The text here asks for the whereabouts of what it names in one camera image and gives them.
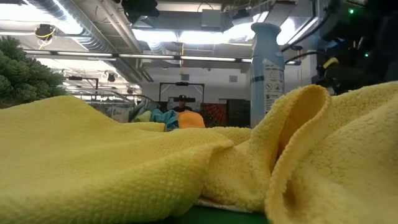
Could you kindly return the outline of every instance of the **person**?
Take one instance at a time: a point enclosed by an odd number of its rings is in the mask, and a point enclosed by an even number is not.
[[[187,96],[185,95],[180,95],[178,97],[178,106],[176,106],[175,108],[173,108],[173,110],[175,112],[184,112],[186,110],[192,111],[192,108],[189,106],[185,106],[185,101],[187,99]]]

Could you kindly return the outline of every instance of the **orange object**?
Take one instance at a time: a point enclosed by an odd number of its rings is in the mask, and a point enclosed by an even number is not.
[[[183,128],[205,128],[205,122],[200,114],[184,111],[178,114],[178,126]]]

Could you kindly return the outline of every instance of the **ceiling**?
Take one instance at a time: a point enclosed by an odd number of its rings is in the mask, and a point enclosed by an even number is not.
[[[121,34],[118,32],[118,29],[112,25],[106,13],[99,7],[100,0],[69,0],[73,1],[75,6],[80,9],[83,15],[86,16],[90,20],[90,22],[94,25],[93,29],[98,29],[103,35],[103,37],[108,41],[108,43],[114,47],[116,52],[119,53],[137,53],[129,45],[125,39],[122,38]],[[241,0],[241,1],[233,1],[233,0],[210,0],[207,3],[203,4],[201,1],[192,1],[192,0],[173,0],[173,1],[164,1],[158,0],[158,8],[161,11],[160,17],[152,20],[153,28],[143,27],[142,23],[137,22],[135,24],[130,24],[126,19],[126,16],[123,14],[123,9],[120,5],[113,3],[111,0],[108,1],[109,5],[111,5],[114,10],[116,10],[119,14],[119,17],[122,19],[122,22],[129,29],[142,29],[142,30],[162,30],[162,31],[171,31],[176,33],[177,37],[180,37],[181,34],[188,29],[193,29],[200,31],[197,28],[198,24],[200,25],[202,19],[202,9],[211,9],[210,5],[220,8],[223,12],[226,12],[226,17],[230,18],[233,16],[232,11],[234,9],[239,9],[239,7],[243,7],[251,2],[252,6],[255,6],[255,3],[261,3],[262,1],[250,1],[250,0]],[[43,45],[42,41],[39,41],[35,35],[33,35],[33,31],[39,24],[57,24],[54,18],[51,15],[43,14],[38,10],[33,10],[29,8],[29,6],[23,5],[13,5],[13,10],[23,13],[11,13],[0,15],[0,32],[8,32],[8,34],[13,34],[12,32],[18,33],[18,35],[13,35],[15,38],[18,38],[21,41],[23,48],[25,49],[39,49],[42,50],[59,50],[59,51],[76,51],[76,52],[84,52],[87,51],[84,46],[82,46],[77,40],[76,37],[68,36],[64,30],[57,29],[55,37],[51,40],[51,43],[48,45]],[[276,13],[278,16],[268,15],[267,20],[271,19],[269,22],[276,22],[282,25],[282,34],[281,37],[289,40],[292,35],[292,32],[297,31],[299,27],[301,27],[311,16],[312,16],[312,1],[311,0],[300,0],[297,4],[293,6],[289,6],[289,8],[274,8],[273,10],[280,12]],[[255,11],[254,9],[250,10],[251,14],[254,16],[260,11]],[[115,19],[115,16],[112,16],[111,19],[115,20],[119,31],[121,29],[120,23]],[[283,24],[285,21],[290,21],[290,30],[288,32],[283,31]],[[223,21],[222,25],[220,25],[219,31],[223,29],[232,27],[231,19],[226,19],[227,22]],[[246,35],[248,32],[251,32],[249,29],[249,25],[247,24],[245,29],[237,30],[237,35],[242,34]],[[147,42],[142,40],[131,40],[131,43],[136,43],[134,47],[142,50],[145,53],[151,53],[151,48],[148,46]],[[244,39],[240,41],[234,41],[230,43],[204,43],[204,44],[184,44],[183,49],[181,45],[176,45],[173,42],[163,42],[162,43],[164,49],[170,54],[180,54],[183,50],[184,55],[200,55],[200,56],[214,56],[214,57],[251,57],[252,55],[252,40]],[[286,57],[294,56],[295,52],[286,52]],[[102,62],[99,60],[95,60],[95,58],[91,58],[91,60],[87,60],[87,58],[63,58],[63,57],[47,57],[40,59],[42,63],[48,65],[52,70],[58,72],[67,72],[67,75],[78,75],[83,77],[92,77],[99,78],[99,84],[102,86],[116,86],[120,93],[126,93],[126,86],[131,83],[131,81],[127,81],[128,78],[124,77],[125,74],[119,71],[118,67],[113,67],[108,62]],[[134,70],[145,69],[147,68],[147,72],[149,75],[153,74],[153,77],[160,78],[159,75],[155,74],[156,71],[159,71],[161,68],[179,68],[180,63],[170,63],[161,60],[145,60],[143,62],[127,59],[125,62]],[[192,68],[228,68],[228,69],[239,69],[241,72],[246,72],[249,68],[248,64],[242,63],[223,63],[223,62],[198,62],[198,61],[187,61],[183,64],[184,67],[192,67]],[[106,79],[106,72],[112,71],[116,74],[117,79],[114,83],[110,83]],[[144,77],[145,75],[139,73],[142,76],[142,82],[148,82],[148,78]],[[84,85],[90,85],[90,83],[84,81]],[[68,84],[82,84],[77,83],[76,81],[67,81]]]

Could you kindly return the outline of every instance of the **hat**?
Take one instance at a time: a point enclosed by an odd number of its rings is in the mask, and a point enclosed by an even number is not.
[[[180,95],[179,97],[178,97],[178,100],[179,101],[185,101],[187,99],[187,96],[185,96],[185,95]]]

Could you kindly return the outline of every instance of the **towel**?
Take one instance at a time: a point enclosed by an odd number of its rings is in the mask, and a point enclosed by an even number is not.
[[[205,128],[205,122],[200,114],[192,111],[178,113],[178,126],[183,128]]]
[[[396,223],[398,83],[277,100],[253,129],[120,124],[72,96],[0,110],[0,223],[150,222],[199,198],[274,224]]]
[[[156,109],[150,115],[150,121],[164,123],[166,131],[173,131],[178,128],[178,114],[174,110],[163,113]]]
[[[151,116],[150,111],[145,111],[143,114],[138,115],[135,119],[134,122],[149,122],[150,121],[150,116]]]

